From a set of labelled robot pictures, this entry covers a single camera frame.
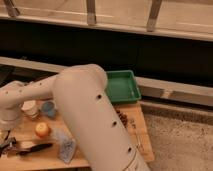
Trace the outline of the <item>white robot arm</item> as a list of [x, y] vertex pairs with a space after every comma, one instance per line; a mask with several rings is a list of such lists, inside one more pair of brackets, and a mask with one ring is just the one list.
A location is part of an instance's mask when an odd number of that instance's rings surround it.
[[0, 128], [20, 122], [20, 105], [53, 99], [93, 171], [150, 171], [105, 93], [107, 74], [96, 64], [68, 67], [46, 79], [0, 88]]

